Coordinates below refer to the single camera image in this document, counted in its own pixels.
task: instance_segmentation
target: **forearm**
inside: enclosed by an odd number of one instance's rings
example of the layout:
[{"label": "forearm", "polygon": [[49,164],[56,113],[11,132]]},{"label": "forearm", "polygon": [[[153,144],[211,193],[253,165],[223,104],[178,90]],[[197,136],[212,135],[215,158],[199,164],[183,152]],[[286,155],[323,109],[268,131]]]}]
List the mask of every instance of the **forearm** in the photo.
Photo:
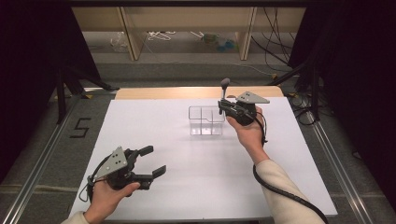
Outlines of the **forearm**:
[{"label": "forearm", "polygon": [[[256,171],[260,178],[271,186],[308,201],[297,186],[290,180],[286,172],[274,161],[267,160],[258,163],[256,165]],[[322,219],[313,210],[304,205],[274,193],[269,189],[262,188],[262,191],[264,192],[265,199],[268,202],[276,224],[323,223]]]}]

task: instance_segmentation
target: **wire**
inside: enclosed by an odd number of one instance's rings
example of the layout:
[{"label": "wire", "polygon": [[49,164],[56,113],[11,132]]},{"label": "wire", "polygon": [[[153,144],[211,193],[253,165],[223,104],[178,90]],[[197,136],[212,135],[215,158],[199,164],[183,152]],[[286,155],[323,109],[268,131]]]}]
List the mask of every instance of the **wire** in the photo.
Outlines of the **wire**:
[{"label": "wire", "polygon": [[295,202],[300,203],[300,204],[302,204],[303,206],[305,206],[305,207],[307,207],[307,208],[310,208],[310,209],[313,210],[316,214],[318,214],[318,216],[324,221],[324,223],[329,223],[329,221],[327,220],[326,216],[320,211],[320,209],[318,209],[316,206],[314,206],[314,205],[313,205],[312,203],[310,203],[309,201],[304,200],[303,198],[300,198],[299,196],[294,195],[294,194],[292,194],[292,193],[289,193],[289,192],[287,192],[287,191],[285,191],[285,190],[283,190],[283,189],[276,188],[276,187],[274,187],[274,186],[268,184],[267,182],[265,182],[263,179],[261,179],[260,176],[259,176],[259,174],[257,174],[256,166],[255,166],[255,165],[253,165],[253,174],[254,174],[254,177],[256,178],[256,180],[257,180],[263,187],[265,187],[266,189],[269,189],[269,190],[271,190],[271,191],[274,192],[274,193],[277,193],[277,194],[280,194],[280,195],[285,196],[285,197],[287,197],[287,198],[290,198],[290,199],[294,200]]},{"label": "wire", "polygon": [[[324,112],[323,110],[329,110],[330,106],[327,103],[327,99],[326,99],[326,95],[322,92],[322,90],[320,90],[321,93],[318,96],[318,100],[320,102],[320,105],[318,105],[318,112],[321,115],[324,116],[328,116],[328,117],[334,117],[334,113],[332,111],[328,111],[327,113]],[[303,121],[303,114],[308,113],[312,110],[312,105],[310,103],[310,95],[309,94],[305,94],[303,92],[300,92],[300,94],[297,95],[297,93],[294,94],[289,94],[286,95],[288,97],[290,106],[293,110],[293,113],[297,113],[299,112],[297,115],[295,115],[295,118],[298,120],[298,122],[302,125],[312,125],[315,122],[304,122]]]},{"label": "wire", "polygon": [[271,32],[271,34],[270,34],[270,37],[268,38],[270,41],[267,42],[267,46],[266,46],[266,47],[268,48],[269,43],[272,42],[272,41],[271,41],[272,35],[275,34],[275,36],[276,36],[276,38],[277,38],[277,40],[278,40],[278,42],[279,42],[279,45],[280,45],[280,47],[281,47],[281,49],[282,49],[283,55],[284,55],[286,61],[288,61],[289,58],[290,58],[290,56],[289,56],[289,54],[287,53],[287,51],[285,50],[285,46],[282,44],[282,40],[281,40],[281,38],[280,38],[279,25],[278,25],[278,23],[277,23],[277,7],[275,7],[275,19],[274,19],[274,23],[271,22],[271,19],[269,18],[268,13],[267,13],[265,7],[263,8],[263,10],[264,10],[264,13],[265,13],[265,16],[266,16],[268,22],[270,23],[271,30],[272,30],[272,32]]},{"label": "wire", "polygon": [[84,191],[84,189],[86,189],[87,187],[88,187],[88,184],[86,184],[86,185],[84,186],[84,188],[79,192],[79,195],[78,195],[79,199],[82,200],[84,203],[88,201],[88,194],[87,194],[87,198],[86,198],[86,199],[83,199],[82,196],[81,196],[81,194],[82,194],[82,192]]},{"label": "wire", "polygon": [[291,38],[293,39],[293,41],[296,40],[296,38],[294,37],[294,35],[292,35],[291,33],[289,33],[289,35],[291,36]]},{"label": "wire", "polygon": [[[254,118],[254,120],[260,125],[260,127],[262,128],[262,146],[264,146],[264,143],[267,142],[265,139],[265,135],[266,135],[266,130],[267,130],[267,125],[266,125],[266,121],[265,121],[265,117],[262,113],[257,113],[260,114],[263,118],[263,124],[257,119],[257,117]],[[275,186],[272,186],[270,184],[268,184],[267,182],[265,182],[263,179],[260,178],[259,174],[257,174],[256,171],[256,165],[253,165],[253,175],[256,178],[256,180],[266,189],[271,190],[274,193],[280,194],[282,196],[285,196],[289,199],[294,200],[297,203],[300,203],[301,205],[313,210],[323,221],[324,223],[329,223],[329,221],[327,220],[326,216],[320,211],[320,209],[318,209],[316,206],[314,206],[312,203],[310,203],[309,201],[294,195],[292,193],[289,193],[283,189],[279,189]]]},{"label": "wire", "polygon": [[266,52],[268,52],[269,54],[271,54],[274,58],[277,58],[278,60],[280,60],[283,64],[287,65],[288,62],[284,61],[283,59],[277,57],[273,52],[271,52],[270,50],[266,49],[265,47],[263,47],[261,44],[259,44],[256,39],[254,39],[254,37],[252,36],[251,39],[263,50],[265,50]]},{"label": "wire", "polygon": [[269,42],[271,42],[272,44],[279,45],[279,46],[281,46],[281,47],[283,47],[283,48],[292,49],[292,47],[290,47],[290,46],[283,45],[282,43],[277,43],[277,42],[275,42],[274,40],[269,39],[263,32],[262,32],[262,36],[264,36],[264,38],[265,38],[266,40],[268,40]]}]

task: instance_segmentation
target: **gray metal part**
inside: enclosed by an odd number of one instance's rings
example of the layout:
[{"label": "gray metal part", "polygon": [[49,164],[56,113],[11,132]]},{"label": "gray metal part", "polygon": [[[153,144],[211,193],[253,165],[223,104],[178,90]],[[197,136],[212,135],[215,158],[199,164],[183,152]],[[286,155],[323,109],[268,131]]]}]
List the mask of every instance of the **gray metal part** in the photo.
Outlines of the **gray metal part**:
[{"label": "gray metal part", "polygon": [[122,147],[117,147],[117,149],[113,151],[107,161],[99,169],[95,179],[116,172],[127,165],[128,161],[125,158]]},{"label": "gray metal part", "polygon": [[260,97],[259,95],[256,95],[255,93],[251,91],[245,91],[241,95],[239,95],[236,98],[237,101],[243,102],[246,104],[269,104],[270,101]]}]

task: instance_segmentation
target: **acrylic box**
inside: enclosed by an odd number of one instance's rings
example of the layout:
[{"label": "acrylic box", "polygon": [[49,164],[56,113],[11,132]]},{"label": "acrylic box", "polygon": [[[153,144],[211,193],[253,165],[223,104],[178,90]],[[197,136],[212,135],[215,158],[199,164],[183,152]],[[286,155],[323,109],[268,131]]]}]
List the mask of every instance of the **acrylic box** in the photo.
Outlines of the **acrylic box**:
[{"label": "acrylic box", "polygon": [[217,106],[190,106],[189,119],[192,135],[222,134],[224,112],[220,114]]}]

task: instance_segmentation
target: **black cable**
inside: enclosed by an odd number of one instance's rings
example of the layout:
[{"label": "black cable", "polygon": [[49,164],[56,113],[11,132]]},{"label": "black cable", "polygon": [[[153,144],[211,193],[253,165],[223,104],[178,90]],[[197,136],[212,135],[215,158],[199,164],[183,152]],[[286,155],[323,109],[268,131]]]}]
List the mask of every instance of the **black cable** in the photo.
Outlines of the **black cable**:
[{"label": "black cable", "polygon": [[284,61],[283,59],[279,58],[278,56],[276,56],[273,52],[271,52],[269,49],[266,49],[265,47],[263,47],[261,44],[259,44],[259,42],[256,41],[256,39],[254,39],[254,37],[252,36],[251,39],[263,50],[265,50],[267,53],[271,54],[274,58],[277,58],[278,60],[280,60],[283,64],[288,65],[288,62]]},{"label": "black cable", "polygon": [[[79,193],[78,197],[80,200],[82,200],[84,203],[88,201],[88,198],[91,200],[92,199],[92,195],[93,195],[93,186],[95,185],[95,182],[93,182],[93,179],[95,178],[95,175],[98,173],[99,169],[102,167],[102,165],[108,160],[108,158],[111,155],[105,157],[100,163],[99,165],[96,167],[95,171],[93,171],[93,174],[88,176],[88,183],[85,185],[85,187],[81,190],[81,192]],[[84,200],[81,198],[81,194],[84,191],[84,189],[87,189],[87,199]]]},{"label": "black cable", "polygon": [[253,174],[254,177],[256,178],[256,180],[266,189],[271,190],[274,193],[280,194],[282,196],[285,196],[287,198],[290,198],[292,200],[294,200],[297,203],[302,204],[303,206],[310,208],[311,210],[313,210],[316,214],[318,214],[318,216],[320,216],[320,218],[324,221],[324,223],[329,223],[329,221],[327,220],[326,216],[320,211],[320,209],[318,209],[316,206],[314,206],[312,203],[310,203],[307,200],[304,200],[303,198],[300,198],[297,195],[294,195],[292,193],[289,193],[283,189],[278,189],[270,184],[268,184],[267,182],[265,182],[264,180],[262,180],[259,176],[259,174],[257,174],[256,171],[256,166],[253,165]]},{"label": "black cable", "polygon": [[301,120],[302,115],[308,113],[310,110],[311,110],[311,106],[308,106],[308,107],[304,108],[303,111],[296,116],[296,118],[297,118],[297,120],[299,121],[300,124],[308,126],[308,125],[313,125],[315,123],[314,120],[311,121],[310,123],[305,123],[305,122],[303,122]]},{"label": "black cable", "polygon": [[[273,27],[273,26],[272,26],[272,23],[271,23],[271,21],[270,21],[268,15],[267,15],[267,12],[265,11],[265,8],[264,8],[264,12],[265,12],[265,15],[267,16],[267,19],[268,19],[268,21],[270,22],[270,25],[271,25],[271,28],[272,28],[272,27]],[[267,42],[267,45],[265,46],[266,49],[268,49],[269,44],[270,44],[270,42]],[[271,65],[268,64],[268,62],[267,62],[267,53],[266,53],[266,51],[265,51],[265,53],[264,53],[264,60],[265,60],[265,64],[267,64],[268,67],[270,67],[271,69],[277,70],[277,69],[273,68]]]},{"label": "black cable", "polygon": [[297,109],[293,109],[293,113],[296,113],[297,111],[300,111],[300,110],[306,110],[306,109],[307,109],[307,107],[305,107],[305,106],[297,107]]},{"label": "black cable", "polygon": [[283,46],[284,48],[287,48],[287,49],[292,49],[292,47],[290,47],[290,46],[287,46],[287,45],[284,45],[284,44],[281,44],[281,43],[277,43],[274,40],[270,40],[263,32],[262,32],[262,36],[264,36],[264,38],[266,40],[268,40],[269,42],[271,42],[272,44],[279,45],[281,47]]},{"label": "black cable", "polygon": [[295,38],[291,33],[289,33],[289,35],[291,36],[291,38],[293,39],[293,41],[296,40],[296,38]]},{"label": "black cable", "polygon": [[294,108],[301,108],[302,104],[304,103],[304,99],[301,99],[301,102],[297,105],[293,102],[293,99],[295,99],[296,97],[292,97],[292,96],[288,96],[289,99],[289,104],[291,105],[291,107]]},{"label": "black cable", "polygon": [[[289,72],[289,71],[285,71],[285,70],[276,69],[276,68],[272,67],[272,66],[267,62],[267,52],[270,52],[270,51],[268,50],[268,45],[269,45],[269,43],[270,43],[270,42],[267,42],[267,45],[265,46],[265,48],[262,47],[259,43],[257,43],[262,49],[265,50],[265,53],[264,53],[265,64],[267,64],[267,66],[268,66],[269,68],[271,68],[272,70],[279,71],[279,72]],[[283,61],[283,60],[280,59],[279,57],[275,56],[274,53],[271,53],[271,55],[274,56],[274,57],[276,57],[277,59],[279,59],[282,63],[288,64],[287,62]]]},{"label": "black cable", "polygon": [[284,48],[284,45],[282,44],[282,40],[281,40],[281,38],[280,38],[279,25],[278,25],[278,23],[277,23],[277,7],[275,7],[275,19],[274,19],[274,24],[271,23],[271,20],[270,20],[270,18],[269,18],[269,16],[268,16],[268,13],[267,13],[265,7],[264,7],[263,9],[264,9],[265,16],[266,16],[268,22],[270,23],[271,30],[272,30],[269,39],[271,39],[272,34],[275,34],[277,40],[278,40],[279,43],[280,43],[281,49],[282,49],[282,51],[283,51],[283,55],[285,56],[285,59],[288,61],[288,60],[289,60],[289,59],[288,59],[289,54],[286,52],[286,50],[285,50],[285,48]]},{"label": "black cable", "polygon": [[[259,113],[259,112],[258,112],[258,114],[260,114],[260,115],[262,116],[262,118],[263,118],[263,124],[262,124],[257,118],[254,118],[254,120],[255,120],[255,121],[260,125],[260,127],[262,128],[262,146],[264,146],[264,143],[266,142],[265,135],[266,135],[266,128],[267,128],[267,125],[266,125],[266,121],[265,121],[264,115],[263,115],[262,113]],[[277,194],[279,194],[279,195],[282,195],[282,196],[285,196],[285,197],[287,197],[287,198],[289,198],[289,199],[292,199],[292,200],[294,200],[295,202],[300,203],[301,205],[303,205],[303,206],[305,206],[305,207],[307,207],[307,208],[313,210],[313,211],[324,221],[324,223],[326,223],[326,224],[329,223],[329,221],[327,220],[326,216],[320,211],[320,209],[318,209],[316,206],[314,206],[314,205],[313,205],[312,203],[310,203],[309,201],[307,201],[307,200],[305,200],[305,199],[303,199],[303,198],[301,198],[301,197],[299,197],[299,196],[297,196],[297,195],[294,195],[294,194],[292,194],[292,193],[289,193],[289,192],[287,192],[287,191],[285,191],[285,190],[283,190],[283,189],[279,189],[279,188],[277,188],[277,187],[274,187],[274,186],[268,184],[267,182],[265,182],[263,179],[261,179],[260,176],[259,176],[259,174],[257,174],[256,166],[255,166],[255,165],[253,165],[253,174],[254,174],[254,177],[256,178],[256,180],[257,180],[263,187],[265,187],[266,189],[269,189],[269,190],[271,190],[271,191],[274,192],[274,193],[277,193]]]},{"label": "black cable", "polygon": [[280,46],[281,46],[281,48],[282,48],[283,55],[285,56],[285,59],[288,61],[289,58],[290,58],[290,56],[289,56],[289,54],[286,52],[286,49],[285,49],[284,45],[282,44],[282,40],[281,40],[281,38],[280,38],[279,24],[277,23],[277,7],[275,8],[274,30],[275,30],[275,33],[276,33],[276,31],[277,31],[277,34],[276,34],[277,40],[278,40],[279,43],[280,43]]}]

